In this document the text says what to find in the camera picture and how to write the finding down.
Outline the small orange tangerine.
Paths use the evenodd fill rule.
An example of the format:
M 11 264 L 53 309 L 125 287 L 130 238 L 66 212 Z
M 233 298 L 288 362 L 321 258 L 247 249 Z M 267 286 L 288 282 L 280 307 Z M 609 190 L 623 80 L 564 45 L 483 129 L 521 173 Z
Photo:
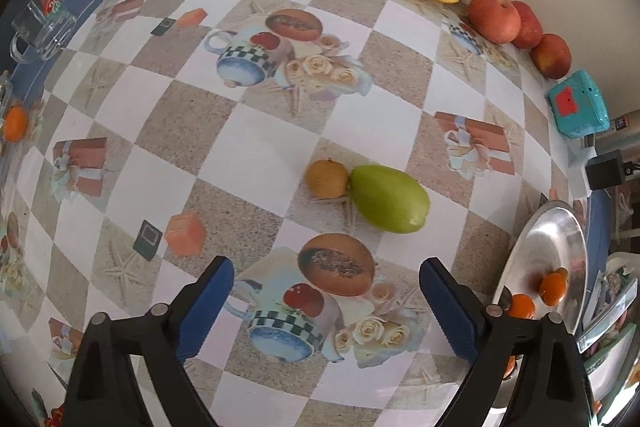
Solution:
M 549 308 L 558 305 L 567 292 L 567 281 L 555 271 L 544 276 L 538 286 L 538 296 Z

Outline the green mango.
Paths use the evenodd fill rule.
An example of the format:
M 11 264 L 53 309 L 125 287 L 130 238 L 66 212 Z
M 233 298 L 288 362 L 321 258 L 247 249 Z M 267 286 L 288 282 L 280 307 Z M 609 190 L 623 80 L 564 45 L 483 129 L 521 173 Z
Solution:
M 423 186 L 408 173 L 382 165 L 361 165 L 349 175 L 352 202 L 375 228 L 395 234 L 421 230 L 431 208 Z

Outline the large orange tangerine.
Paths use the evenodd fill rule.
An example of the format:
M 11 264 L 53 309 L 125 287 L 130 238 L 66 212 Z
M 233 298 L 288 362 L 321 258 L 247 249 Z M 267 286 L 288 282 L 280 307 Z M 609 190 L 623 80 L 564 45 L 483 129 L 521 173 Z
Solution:
M 536 314 L 534 300 L 526 294 L 513 294 L 508 314 L 517 319 L 533 320 Z

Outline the small brown kiwi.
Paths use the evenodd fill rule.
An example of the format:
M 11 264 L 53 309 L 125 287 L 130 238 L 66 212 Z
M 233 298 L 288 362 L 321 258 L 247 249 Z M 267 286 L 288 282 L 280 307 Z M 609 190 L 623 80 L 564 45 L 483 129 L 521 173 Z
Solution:
M 561 275 L 561 277 L 564 277 L 564 280 L 568 280 L 568 271 L 565 268 L 559 268 L 555 270 L 556 274 Z

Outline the silver metal tray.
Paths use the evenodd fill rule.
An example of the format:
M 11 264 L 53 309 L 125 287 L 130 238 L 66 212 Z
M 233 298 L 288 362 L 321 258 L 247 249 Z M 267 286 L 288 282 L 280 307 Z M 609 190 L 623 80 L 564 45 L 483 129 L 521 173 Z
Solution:
M 544 277 L 556 269 L 567 271 L 567 292 L 550 307 L 538 294 Z M 575 334 L 586 301 L 587 247 L 584 232 L 565 202 L 550 200 L 527 221 L 511 249 L 492 302 L 504 309 L 518 294 L 532 298 L 535 317 L 559 313 L 567 332 Z

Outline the black small device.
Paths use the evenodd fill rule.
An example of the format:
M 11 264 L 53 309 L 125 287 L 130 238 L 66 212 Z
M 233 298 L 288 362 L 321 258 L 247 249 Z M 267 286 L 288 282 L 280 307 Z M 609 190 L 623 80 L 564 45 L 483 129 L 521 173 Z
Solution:
M 626 180 L 623 155 L 620 150 L 612 150 L 590 158 L 585 165 L 589 187 L 592 191 L 616 187 Z

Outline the teal box with red label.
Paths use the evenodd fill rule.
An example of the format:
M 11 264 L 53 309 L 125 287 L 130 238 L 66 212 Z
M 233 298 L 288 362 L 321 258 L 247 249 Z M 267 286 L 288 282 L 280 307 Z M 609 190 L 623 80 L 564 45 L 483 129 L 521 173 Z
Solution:
M 551 88 L 550 103 L 555 126 L 568 139 L 605 132 L 610 117 L 597 83 L 581 69 Z

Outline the tangerine by plastic container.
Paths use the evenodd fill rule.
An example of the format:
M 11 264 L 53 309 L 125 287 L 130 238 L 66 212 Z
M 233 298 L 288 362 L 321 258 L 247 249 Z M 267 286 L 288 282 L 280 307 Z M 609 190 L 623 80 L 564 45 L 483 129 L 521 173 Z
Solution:
M 20 142 L 28 128 L 28 121 L 28 113 L 24 107 L 19 105 L 12 106 L 6 113 L 6 117 L 4 117 L 2 128 L 3 138 L 6 142 Z

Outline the clear plastic container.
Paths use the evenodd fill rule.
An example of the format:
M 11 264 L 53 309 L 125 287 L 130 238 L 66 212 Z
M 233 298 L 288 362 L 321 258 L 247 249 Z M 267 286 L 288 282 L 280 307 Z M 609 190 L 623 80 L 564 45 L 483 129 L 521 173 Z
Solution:
M 4 139 L 3 129 L 6 122 L 6 113 L 9 112 L 13 104 L 13 83 L 10 80 L 10 73 L 5 70 L 0 76 L 0 156 L 6 153 L 6 139 Z

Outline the right red apple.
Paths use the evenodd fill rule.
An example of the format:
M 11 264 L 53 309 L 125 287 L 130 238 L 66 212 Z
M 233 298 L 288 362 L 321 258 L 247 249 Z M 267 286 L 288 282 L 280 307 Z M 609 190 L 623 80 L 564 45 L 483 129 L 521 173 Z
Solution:
M 555 34 L 543 34 L 540 43 L 530 50 L 530 57 L 539 72 L 553 80 L 566 76 L 572 64 L 570 48 Z

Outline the middle red apple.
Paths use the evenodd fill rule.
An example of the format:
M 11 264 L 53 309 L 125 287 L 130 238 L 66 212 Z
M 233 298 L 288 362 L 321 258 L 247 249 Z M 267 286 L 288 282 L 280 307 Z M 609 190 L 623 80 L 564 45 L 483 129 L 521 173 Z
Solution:
M 541 23 L 532 8 L 525 2 L 513 1 L 512 4 L 520 14 L 521 19 L 520 31 L 513 39 L 512 44 L 519 49 L 533 49 L 538 46 L 544 35 Z

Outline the glass mug with logo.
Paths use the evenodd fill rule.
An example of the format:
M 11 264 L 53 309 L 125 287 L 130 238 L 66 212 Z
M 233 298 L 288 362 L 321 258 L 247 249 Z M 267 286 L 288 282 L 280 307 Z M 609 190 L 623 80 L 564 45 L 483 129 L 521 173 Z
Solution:
M 12 20 L 10 55 L 18 64 L 49 61 L 72 38 L 76 17 L 63 0 L 27 0 Z

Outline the large red apple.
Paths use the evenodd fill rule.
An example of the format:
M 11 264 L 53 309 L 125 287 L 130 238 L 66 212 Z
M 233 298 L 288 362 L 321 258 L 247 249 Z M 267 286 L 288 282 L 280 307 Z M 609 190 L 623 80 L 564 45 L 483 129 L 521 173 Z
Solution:
M 520 13 L 508 0 L 472 0 L 468 17 L 475 30 L 495 44 L 512 42 L 521 30 Z

